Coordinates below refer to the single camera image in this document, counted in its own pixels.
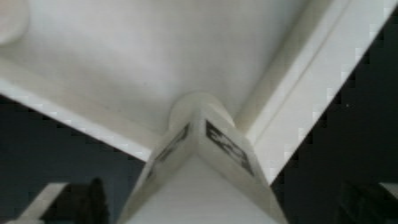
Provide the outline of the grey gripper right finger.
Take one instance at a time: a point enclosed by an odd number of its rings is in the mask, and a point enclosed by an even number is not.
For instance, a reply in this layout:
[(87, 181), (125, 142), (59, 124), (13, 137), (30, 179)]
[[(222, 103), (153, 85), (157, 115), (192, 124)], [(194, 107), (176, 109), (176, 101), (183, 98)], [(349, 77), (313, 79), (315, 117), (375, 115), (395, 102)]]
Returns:
[(398, 224), (398, 198), (381, 184), (343, 183), (336, 224)]

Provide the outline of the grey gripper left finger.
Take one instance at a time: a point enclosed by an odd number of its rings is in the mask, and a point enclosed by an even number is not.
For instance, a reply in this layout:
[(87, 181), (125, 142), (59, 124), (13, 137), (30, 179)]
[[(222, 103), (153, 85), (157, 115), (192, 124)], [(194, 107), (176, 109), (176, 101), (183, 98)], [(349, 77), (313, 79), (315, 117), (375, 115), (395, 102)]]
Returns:
[(50, 183), (14, 224), (110, 224), (109, 205), (100, 178), (86, 184)]

